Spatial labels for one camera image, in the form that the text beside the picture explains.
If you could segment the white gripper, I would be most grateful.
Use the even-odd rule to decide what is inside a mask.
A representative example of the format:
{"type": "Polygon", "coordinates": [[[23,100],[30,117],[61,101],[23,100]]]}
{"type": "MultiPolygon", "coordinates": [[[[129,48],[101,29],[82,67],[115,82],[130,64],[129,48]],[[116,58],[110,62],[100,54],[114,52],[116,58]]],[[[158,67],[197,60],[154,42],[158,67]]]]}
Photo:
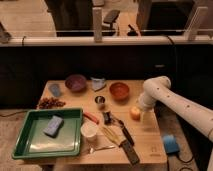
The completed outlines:
{"type": "Polygon", "coordinates": [[[147,126],[152,121],[151,119],[152,112],[149,110],[152,110],[155,107],[156,100],[148,93],[143,92],[138,97],[138,104],[139,104],[139,107],[142,110],[144,110],[141,112],[140,122],[143,126],[147,126]]]}

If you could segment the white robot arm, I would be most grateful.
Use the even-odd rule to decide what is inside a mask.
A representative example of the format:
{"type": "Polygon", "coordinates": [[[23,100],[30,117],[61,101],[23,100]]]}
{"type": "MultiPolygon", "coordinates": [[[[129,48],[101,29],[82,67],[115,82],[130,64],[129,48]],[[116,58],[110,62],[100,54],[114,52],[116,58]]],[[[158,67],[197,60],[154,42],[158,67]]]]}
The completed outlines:
{"type": "Polygon", "coordinates": [[[145,80],[143,92],[138,97],[139,106],[149,111],[160,101],[213,142],[213,110],[172,92],[170,88],[171,81],[167,76],[145,80]]]}

